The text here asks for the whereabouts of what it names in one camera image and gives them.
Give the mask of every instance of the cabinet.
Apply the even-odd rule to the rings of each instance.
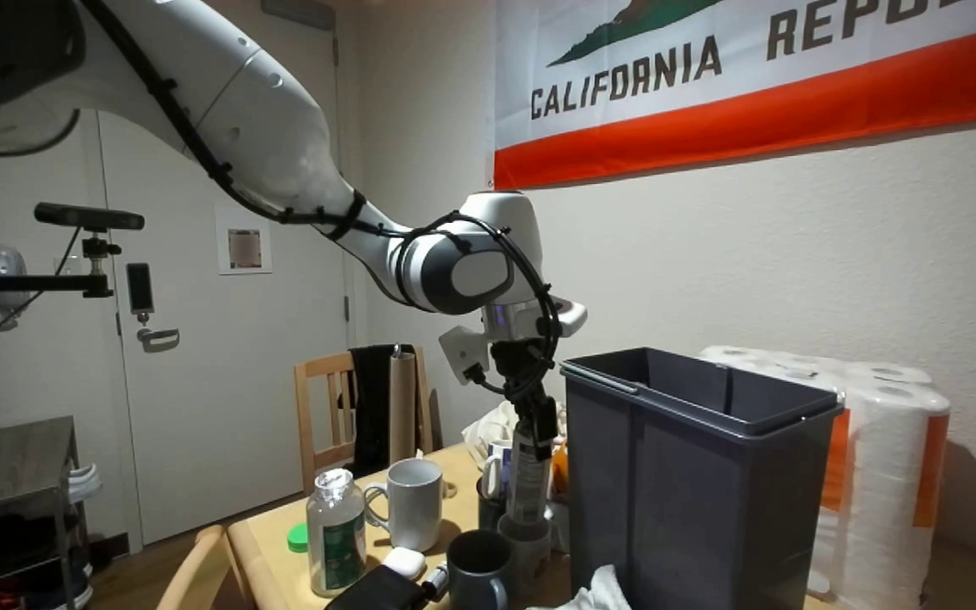
[[[54,522],[54,541],[48,548],[3,552],[0,578],[28,572],[33,565],[56,561],[61,582],[66,591],[66,607],[74,610],[70,582],[70,538],[83,541],[83,513],[77,508],[77,524],[66,527],[66,478],[77,461],[74,419],[33,419],[20,427],[0,427],[0,515],[8,513],[41,513]]]

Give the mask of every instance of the toilet paper roll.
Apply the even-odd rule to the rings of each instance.
[[[850,503],[835,537],[848,610],[916,610],[931,555],[948,400],[930,386],[850,377]]]
[[[820,513],[815,513],[815,537],[813,537],[813,561],[805,576],[805,592],[830,599],[841,585],[841,565],[843,565],[843,538],[848,538],[848,503],[850,503],[850,411],[848,411],[848,378],[841,374],[830,374],[838,367],[813,368],[805,378],[795,378],[802,386],[815,386],[838,396],[843,407],[830,422],[826,442],[826,466],[824,466],[824,492],[820,492]]]
[[[780,361],[793,368],[813,368],[813,374],[835,374],[835,377],[848,374],[843,358],[811,356],[811,354],[780,354]]]
[[[783,356],[754,356],[754,358],[743,358],[737,368],[760,374],[760,377],[771,377],[771,378],[786,378],[786,384],[798,384],[798,386],[813,386],[813,389],[826,389],[826,392],[841,392],[843,389],[843,377],[835,368],[815,368],[815,367],[798,367],[789,361]]]
[[[876,384],[907,384],[907,386],[931,386],[924,368],[906,361],[848,361],[848,377],[876,378]]]
[[[751,361],[754,356],[765,356],[765,348],[749,348],[749,344],[704,344],[704,348],[699,354],[699,358],[704,358],[704,361],[736,367],[736,368],[743,368],[743,367]]]

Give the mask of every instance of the jar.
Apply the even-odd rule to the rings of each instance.
[[[366,503],[348,466],[330,466],[316,478],[307,497],[316,595],[334,595],[366,568],[361,508]]]

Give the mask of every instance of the gray trash bin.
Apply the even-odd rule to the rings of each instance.
[[[658,348],[561,361],[573,582],[637,610],[798,610],[838,396]]]

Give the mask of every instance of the black cable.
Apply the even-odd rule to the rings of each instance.
[[[0,160],[8,160],[8,156],[36,156],[36,151],[45,151],[45,149],[54,149],[56,143],[65,143],[65,139],[74,132],[77,120],[80,120],[80,113],[74,107],[70,120],[66,120],[66,126],[56,128],[50,139],[45,139],[45,143],[36,143],[36,147],[28,147],[28,149],[0,149]]]
[[[416,242],[416,237],[422,237],[422,235],[443,235],[443,237],[451,237],[451,242],[461,242],[461,235],[448,235],[448,229],[437,229],[437,226],[443,226],[443,222],[451,222],[451,221],[465,221],[465,222],[473,222],[473,226],[482,226],[498,246],[500,246],[500,253],[523,270],[523,279],[524,279],[524,285],[533,287],[533,295],[534,295],[534,300],[539,300],[539,307],[543,307],[543,344],[544,344],[544,361],[553,361],[554,358],[554,344],[558,344],[558,307],[554,307],[554,298],[549,295],[553,287],[539,279],[539,270],[533,269],[533,262],[500,235],[500,229],[496,229],[491,222],[486,222],[486,221],[477,221],[477,218],[468,218],[468,215],[461,215],[461,210],[451,210],[451,215],[443,215],[443,218],[437,218],[437,221],[431,221],[431,222],[422,222],[422,226],[413,226],[411,235],[402,235],[402,242],[397,244],[397,290],[400,290],[400,298],[392,298],[391,290],[383,290],[391,300],[397,300],[397,304],[411,304],[411,307],[419,307],[413,298],[411,298],[411,290],[407,290],[407,281],[402,281],[402,259],[407,259],[407,252],[411,252],[411,244]]]
[[[70,252],[77,244],[80,226],[74,226],[66,252],[61,253],[61,262],[54,264],[54,276],[65,270],[65,264],[70,262]],[[12,320],[22,316],[22,307],[30,307],[45,290],[33,290],[30,298],[22,298],[10,316],[0,320],[0,330],[8,330]]]
[[[172,121],[172,128],[178,132],[183,147],[192,151],[192,160],[207,168],[207,177],[239,208],[253,210],[256,218],[269,218],[273,222],[333,222],[333,235],[344,235],[344,229],[366,229],[366,235],[385,235],[383,226],[361,222],[357,221],[357,215],[361,210],[361,194],[357,191],[348,201],[348,215],[334,218],[325,210],[316,215],[297,215],[290,208],[270,210],[256,201],[252,201],[248,194],[239,194],[231,181],[231,163],[220,163],[214,156],[214,149],[204,143],[204,137],[192,128],[190,116],[183,113],[183,105],[176,100],[176,82],[163,77],[155,71],[155,65],[148,62],[148,55],[140,46],[140,41],[122,26],[122,21],[107,10],[106,0],[80,0],[88,7],[88,14],[106,26],[106,34],[113,37],[113,45],[122,52],[122,56],[137,68],[137,76],[142,77],[142,86],[148,88],[148,95],[155,98],[155,105],[163,107],[163,116]]]
[[[486,367],[468,367],[468,368],[465,368],[465,378],[477,384],[477,386],[489,389],[489,392],[506,396],[500,386],[489,384]]]

